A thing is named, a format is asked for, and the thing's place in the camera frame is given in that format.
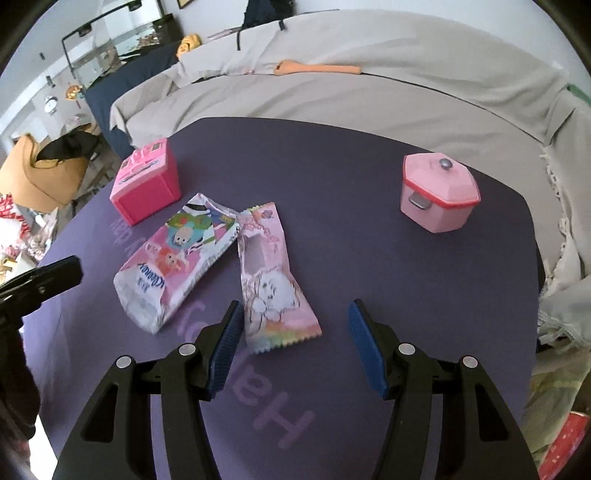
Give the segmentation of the glass fish tank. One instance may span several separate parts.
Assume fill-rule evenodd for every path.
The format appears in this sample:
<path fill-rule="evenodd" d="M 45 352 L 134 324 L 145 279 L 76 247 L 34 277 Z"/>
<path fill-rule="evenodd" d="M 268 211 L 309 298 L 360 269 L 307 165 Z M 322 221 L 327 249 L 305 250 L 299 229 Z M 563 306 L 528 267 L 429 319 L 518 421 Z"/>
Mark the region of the glass fish tank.
<path fill-rule="evenodd" d="M 86 89 L 121 66 L 181 38 L 158 1 L 104 1 L 99 14 L 61 39 L 75 83 Z"/>

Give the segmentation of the pink tissue pack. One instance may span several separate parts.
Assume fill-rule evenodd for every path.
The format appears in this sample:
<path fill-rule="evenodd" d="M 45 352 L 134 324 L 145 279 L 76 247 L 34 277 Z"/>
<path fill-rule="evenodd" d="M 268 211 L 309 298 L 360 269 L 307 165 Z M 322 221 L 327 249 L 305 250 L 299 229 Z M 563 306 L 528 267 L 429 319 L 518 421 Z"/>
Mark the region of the pink tissue pack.
<path fill-rule="evenodd" d="M 238 238 L 235 210 L 198 193 L 148 238 L 115 274 L 125 314 L 155 334 Z"/>

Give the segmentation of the pink bunny candy wrapper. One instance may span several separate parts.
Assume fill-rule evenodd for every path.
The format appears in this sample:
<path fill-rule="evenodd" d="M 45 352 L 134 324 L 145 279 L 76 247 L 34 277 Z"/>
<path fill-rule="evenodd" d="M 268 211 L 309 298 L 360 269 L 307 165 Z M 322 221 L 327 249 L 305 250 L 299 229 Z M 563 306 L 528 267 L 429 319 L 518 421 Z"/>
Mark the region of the pink bunny candy wrapper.
<path fill-rule="evenodd" d="M 290 271 L 276 204 L 249 208 L 238 223 L 247 347 L 260 354 L 320 337 L 318 318 Z"/>

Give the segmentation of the tan bag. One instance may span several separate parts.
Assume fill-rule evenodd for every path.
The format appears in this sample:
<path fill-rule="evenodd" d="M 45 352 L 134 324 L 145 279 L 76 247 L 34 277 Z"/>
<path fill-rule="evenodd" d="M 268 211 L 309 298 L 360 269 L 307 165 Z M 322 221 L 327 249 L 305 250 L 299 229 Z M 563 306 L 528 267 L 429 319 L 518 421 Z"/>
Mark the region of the tan bag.
<path fill-rule="evenodd" d="M 100 138 L 73 130 L 41 145 L 23 134 L 1 166 L 1 193 L 15 204 L 42 213 L 68 205 L 84 179 Z"/>

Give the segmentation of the pink toy fridge box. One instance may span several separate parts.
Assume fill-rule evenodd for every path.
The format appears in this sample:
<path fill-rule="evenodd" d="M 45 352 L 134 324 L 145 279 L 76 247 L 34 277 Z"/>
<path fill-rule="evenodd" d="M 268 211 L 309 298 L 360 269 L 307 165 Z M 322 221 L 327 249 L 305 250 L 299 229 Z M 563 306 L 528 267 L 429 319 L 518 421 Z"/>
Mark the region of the pink toy fridge box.
<path fill-rule="evenodd" d="M 129 226 L 180 198 L 176 159 L 166 138 L 134 150 L 121 163 L 109 195 L 110 202 Z"/>

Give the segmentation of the pink toy pot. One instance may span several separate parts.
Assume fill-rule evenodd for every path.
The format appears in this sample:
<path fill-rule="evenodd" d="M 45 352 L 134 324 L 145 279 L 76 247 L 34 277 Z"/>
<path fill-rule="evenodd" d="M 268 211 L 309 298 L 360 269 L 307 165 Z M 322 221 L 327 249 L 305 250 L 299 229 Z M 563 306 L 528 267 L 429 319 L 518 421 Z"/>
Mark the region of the pink toy pot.
<path fill-rule="evenodd" d="M 442 153 L 416 153 L 403 161 L 401 212 L 431 233 L 461 229 L 481 194 L 471 171 Z"/>

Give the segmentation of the trash bin with bag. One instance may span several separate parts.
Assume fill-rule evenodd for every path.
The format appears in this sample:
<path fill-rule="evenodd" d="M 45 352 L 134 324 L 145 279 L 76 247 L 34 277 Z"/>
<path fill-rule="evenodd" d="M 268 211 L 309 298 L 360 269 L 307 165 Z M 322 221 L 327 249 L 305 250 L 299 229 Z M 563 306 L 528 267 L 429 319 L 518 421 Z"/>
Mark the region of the trash bin with bag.
<path fill-rule="evenodd" d="M 590 477 L 590 352 L 536 357 L 522 422 L 542 479 Z"/>

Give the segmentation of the orange back scratcher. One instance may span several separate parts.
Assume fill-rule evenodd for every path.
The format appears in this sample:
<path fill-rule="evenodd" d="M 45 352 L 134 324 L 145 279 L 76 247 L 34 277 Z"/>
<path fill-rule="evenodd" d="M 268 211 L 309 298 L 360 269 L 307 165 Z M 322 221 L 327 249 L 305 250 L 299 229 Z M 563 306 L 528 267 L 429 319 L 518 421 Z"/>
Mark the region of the orange back scratcher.
<path fill-rule="evenodd" d="M 280 63 L 273 69 L 273 74 L 276 76 L 286 76 L 297 73 L 338 73 L 360 75 L 362 74 L 362 69 L 360 67 L 349 65 L 308 65 L 294 60 L 280 61 Z"/>

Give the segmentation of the grey covered sofa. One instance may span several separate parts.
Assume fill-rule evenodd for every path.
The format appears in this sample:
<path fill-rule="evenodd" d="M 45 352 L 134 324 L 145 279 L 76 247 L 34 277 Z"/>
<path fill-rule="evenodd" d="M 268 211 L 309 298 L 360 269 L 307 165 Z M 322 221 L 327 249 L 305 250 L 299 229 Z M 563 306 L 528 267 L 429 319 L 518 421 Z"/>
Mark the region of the grey covered sofa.
<path fill-rule="evenodd" d="M 590 107 L 565 75 L 482 31 L 436 17 L 341 10 L 261 25 L 181 56 L 113 103 L 134 146 L 205 117 L 339 126 L 442 152 L 527 200 L 547 267 L 544 343 L 590 344 Z M 280 61 L 362 74 L 276 76 Z"/>

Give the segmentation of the dark backpack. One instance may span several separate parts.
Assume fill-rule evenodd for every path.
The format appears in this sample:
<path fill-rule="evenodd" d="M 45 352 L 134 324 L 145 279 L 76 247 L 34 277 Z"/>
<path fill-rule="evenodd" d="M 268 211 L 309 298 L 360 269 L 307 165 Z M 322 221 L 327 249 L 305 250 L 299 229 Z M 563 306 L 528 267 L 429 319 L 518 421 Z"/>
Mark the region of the dark backpack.
<path fill-rule="evenodd" d="M 236 32 L 236 49 L 240 50 L 240 33 L 259 25 L 276 22 L 280 31 L 287 29 L 284 21 L 294 16 L 294 1 L 291 0 L 249 0 L 243 15 L 242 25 Z"/>

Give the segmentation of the yellow plush toy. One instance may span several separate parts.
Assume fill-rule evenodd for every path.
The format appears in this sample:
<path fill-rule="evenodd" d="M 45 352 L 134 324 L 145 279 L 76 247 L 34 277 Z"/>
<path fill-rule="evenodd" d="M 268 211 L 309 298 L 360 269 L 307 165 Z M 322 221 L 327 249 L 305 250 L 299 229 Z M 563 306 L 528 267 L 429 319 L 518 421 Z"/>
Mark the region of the yellow plush toy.
<path fill-rule="evenodd" d="M 182 38 L 176 50 L 176 57 L 180 58 L 182 55 L 197 49 L 201 45 L 200 36 L 197 34 L 189 34 Z"/>

